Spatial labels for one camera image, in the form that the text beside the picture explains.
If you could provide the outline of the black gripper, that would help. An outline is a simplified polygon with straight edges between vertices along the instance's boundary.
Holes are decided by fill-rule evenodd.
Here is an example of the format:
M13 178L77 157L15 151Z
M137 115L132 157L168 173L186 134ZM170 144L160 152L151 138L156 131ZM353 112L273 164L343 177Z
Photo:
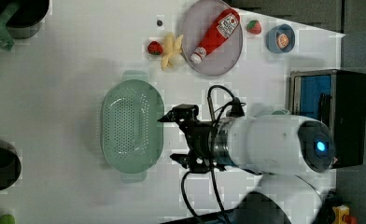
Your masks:
M189 152L187 154L174 153L170 159L195 174L206 174L211 168L210 136L214 127L211 121L193 121L197 119L198 114L199 107L197 105L181 104L173 107L158 119L158 122L185 120L179 123L179 129L185 135Z

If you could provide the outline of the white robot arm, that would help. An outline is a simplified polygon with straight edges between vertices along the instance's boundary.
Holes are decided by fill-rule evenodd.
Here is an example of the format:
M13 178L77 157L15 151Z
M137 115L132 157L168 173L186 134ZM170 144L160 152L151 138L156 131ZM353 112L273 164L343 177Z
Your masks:
M173 154L191 174L236 168L260 178L231 210L220 209L226 224L320 224L324 201L317 181L336 161L330 129L297 115L247 117L231 113L212 121L197 119L196 105L178 105L160 122L173 122L189 152Z

